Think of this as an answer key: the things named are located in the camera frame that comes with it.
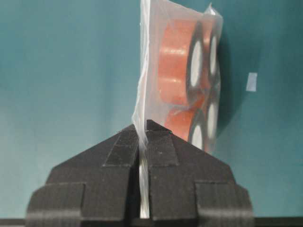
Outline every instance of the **teal wall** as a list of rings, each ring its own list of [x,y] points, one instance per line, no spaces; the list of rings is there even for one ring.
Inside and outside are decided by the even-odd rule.
[[[257,216],[303,216],[303,1],[212,2],[224,17],[215,155]],[[0,1],[0,218],[23,217],[52,166],[130,124],[139,20],[139,0]]]
[[[0,1],[0,218],[54,165],[131,123],[139,1]]]

